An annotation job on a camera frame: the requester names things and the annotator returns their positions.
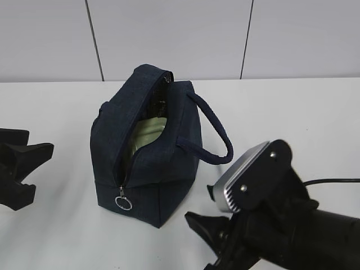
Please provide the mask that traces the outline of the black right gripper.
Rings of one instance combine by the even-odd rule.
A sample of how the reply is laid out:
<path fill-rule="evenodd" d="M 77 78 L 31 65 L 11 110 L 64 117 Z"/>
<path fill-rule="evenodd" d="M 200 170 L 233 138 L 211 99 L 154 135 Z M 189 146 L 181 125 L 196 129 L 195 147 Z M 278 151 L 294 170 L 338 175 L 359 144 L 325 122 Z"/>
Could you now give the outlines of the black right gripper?
<path fill-rule="evenodd" d="M 308 195 L 272 195 L 253 210 L 241 210 L 231 218 L 210 217 L 188 211 L 184 217 L 205 243 L 220 255 L 204 270 L 250 269 L 265 259 L 285 269 L 307 269 L 295 251 L 295 229 L 318 208 Z"/>

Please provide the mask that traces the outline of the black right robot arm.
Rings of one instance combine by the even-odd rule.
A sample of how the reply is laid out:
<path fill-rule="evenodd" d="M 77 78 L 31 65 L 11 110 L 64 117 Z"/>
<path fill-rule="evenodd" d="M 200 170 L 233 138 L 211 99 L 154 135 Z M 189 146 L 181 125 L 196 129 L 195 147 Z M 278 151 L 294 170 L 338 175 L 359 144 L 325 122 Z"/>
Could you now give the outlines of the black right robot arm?
<path fill-rule="evenodd" d="M 230 218 L 189 211 L 185 219 L 217 257 L 206 269 L 250 269 L 260 260 L 283 269 L 359 269 L 359 219 L 317 205 L 295 208 L 296 217 L 262 203 Z"/>

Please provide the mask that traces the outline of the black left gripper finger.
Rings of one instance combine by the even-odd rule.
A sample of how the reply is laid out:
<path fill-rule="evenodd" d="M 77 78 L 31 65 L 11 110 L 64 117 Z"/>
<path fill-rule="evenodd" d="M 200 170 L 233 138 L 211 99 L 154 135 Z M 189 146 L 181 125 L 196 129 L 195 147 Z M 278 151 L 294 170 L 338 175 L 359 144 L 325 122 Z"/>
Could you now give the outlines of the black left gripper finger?
<path fill-rule="evenodd" d="M 17 211 L 34 202 L 36 186 L 17 183 L 12 178 L 1 179 L 1 205 Z"/>
<path fill-rule="evenodd" d="M 15 180 L 25 179 L 53 155 L 53 144 L 30 145 L 29 134 L 28 130 L 1 129 L 1 165 Z"/>

